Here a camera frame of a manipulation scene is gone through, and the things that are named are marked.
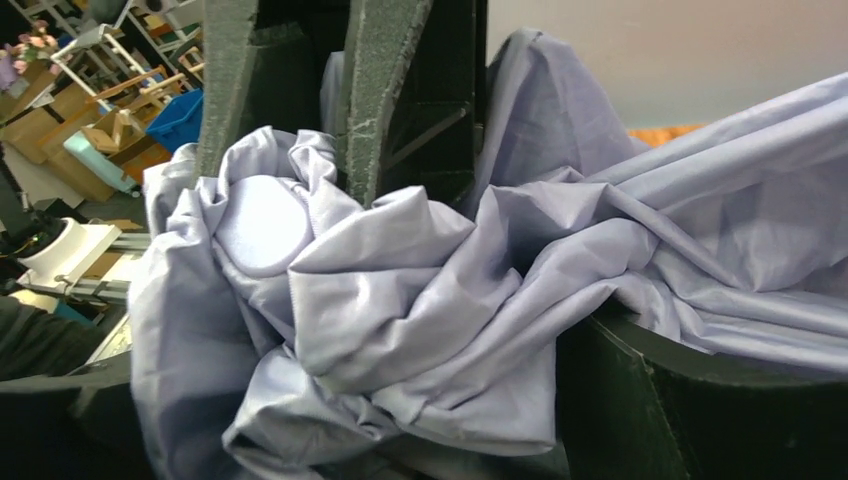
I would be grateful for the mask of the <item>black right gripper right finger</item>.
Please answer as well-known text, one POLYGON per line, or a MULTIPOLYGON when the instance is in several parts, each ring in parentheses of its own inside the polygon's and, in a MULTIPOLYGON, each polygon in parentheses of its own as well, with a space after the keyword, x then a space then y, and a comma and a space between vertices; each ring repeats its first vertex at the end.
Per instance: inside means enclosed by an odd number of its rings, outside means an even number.
POLYGON ((843 479, 847 378, 708 355, 597 315, 557 341, 576 479, 843 479))

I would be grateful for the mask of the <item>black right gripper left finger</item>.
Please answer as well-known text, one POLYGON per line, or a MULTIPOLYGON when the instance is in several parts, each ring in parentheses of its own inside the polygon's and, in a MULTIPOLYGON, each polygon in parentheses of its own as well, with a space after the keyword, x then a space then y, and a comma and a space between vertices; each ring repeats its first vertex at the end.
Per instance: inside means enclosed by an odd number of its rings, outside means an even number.
POLYGON ((130 354, 1 384, 3 479, 153 479, 130 354))

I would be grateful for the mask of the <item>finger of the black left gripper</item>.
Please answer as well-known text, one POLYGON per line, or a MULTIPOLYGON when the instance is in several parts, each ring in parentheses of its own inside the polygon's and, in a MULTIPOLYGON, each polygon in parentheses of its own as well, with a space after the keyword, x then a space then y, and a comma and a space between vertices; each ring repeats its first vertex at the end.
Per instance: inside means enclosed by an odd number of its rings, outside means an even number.
POLYGON ((203 124, 195 176, 215 176, 224 152, 239 137, 243 71, 258 3, 208 0, 204 3, 203 124))
POLYGON ((470 190, 486 112, 488 4, 354 1, 337 115, 349 196, 422 186, 456 205, 470 190))

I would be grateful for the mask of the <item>lavender folding umbrella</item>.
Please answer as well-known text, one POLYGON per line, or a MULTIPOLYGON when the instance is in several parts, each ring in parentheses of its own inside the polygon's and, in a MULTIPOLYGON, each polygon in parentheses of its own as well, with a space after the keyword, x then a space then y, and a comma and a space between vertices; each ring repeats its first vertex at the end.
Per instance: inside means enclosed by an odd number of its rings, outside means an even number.
POLYGON ((611 297, 699 352, 846 372, 845 74, 657 148, 543 32, 491 77, 473 213, 361 206, 313 130, 147 170, 131 389, 160 478, 314 479, 404 433, 547 452, 555 339, 611 297))

